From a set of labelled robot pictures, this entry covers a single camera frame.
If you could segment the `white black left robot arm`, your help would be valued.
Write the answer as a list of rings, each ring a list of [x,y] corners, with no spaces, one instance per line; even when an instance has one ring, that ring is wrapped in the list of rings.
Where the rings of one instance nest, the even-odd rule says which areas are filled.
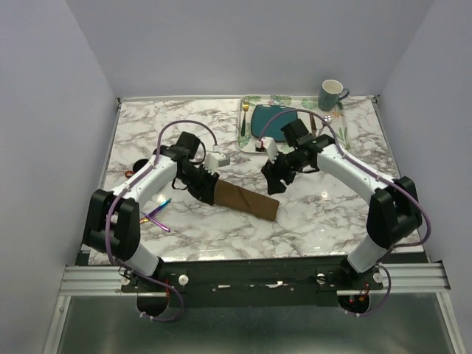
[[[91,195],[82,244],[139,272],[138,282],[147,291],[158,290],[164,275],[158,269],[162,259],[141,243],[142,207],[176,179],[198,201],[214,204],[217,169],[226,158],[210,151],[196,164],[193,159],[201,144],[197,136],[183,132],[174,145],[158,147],[126,182],[110,191],[98,189]]]

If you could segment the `brown cloth napkin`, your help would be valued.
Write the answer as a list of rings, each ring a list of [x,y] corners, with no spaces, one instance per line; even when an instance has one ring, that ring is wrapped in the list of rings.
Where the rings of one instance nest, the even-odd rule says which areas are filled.
[[[280,205],[276,199],[221,180],[215,185],[214,201],[218,206],[245,212],[266,221],[275,221]]]

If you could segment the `iridescent rainbow spoon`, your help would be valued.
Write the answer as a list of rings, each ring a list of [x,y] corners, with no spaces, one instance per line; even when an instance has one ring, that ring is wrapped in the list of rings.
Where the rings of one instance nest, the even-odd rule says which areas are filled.
[[[165,226],[163,223],[161,223],[157,219],[155,219],[155,216],[157,216],[158,213],[159,212],[154,213],[154,214],[145,214],[144,218],[147,219],[149,222],[154,223],[155,225],[157,225],[159,228],[161,228],[165,232],[170,232],[171,229],[168,226]]]

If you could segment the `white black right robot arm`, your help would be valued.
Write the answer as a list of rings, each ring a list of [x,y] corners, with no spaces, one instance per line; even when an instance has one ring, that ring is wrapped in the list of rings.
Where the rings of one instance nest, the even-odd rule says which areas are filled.
[[[341,284],[357,288],[370,270],[400,240],[418,229],[423,218],[417,206],[414,182],[407,177],[382,176],[342,150],[333,137],[313,136],[300,119],[282,128],[288,146],[282,153],[271,137],[257,140],[255,147],[268,157],[261,169],[268,193],[285,192],[297,173],[305,167],[328,173],[356,192],[368,205],[367,235],[347,256],[347,266],[339,271]]]

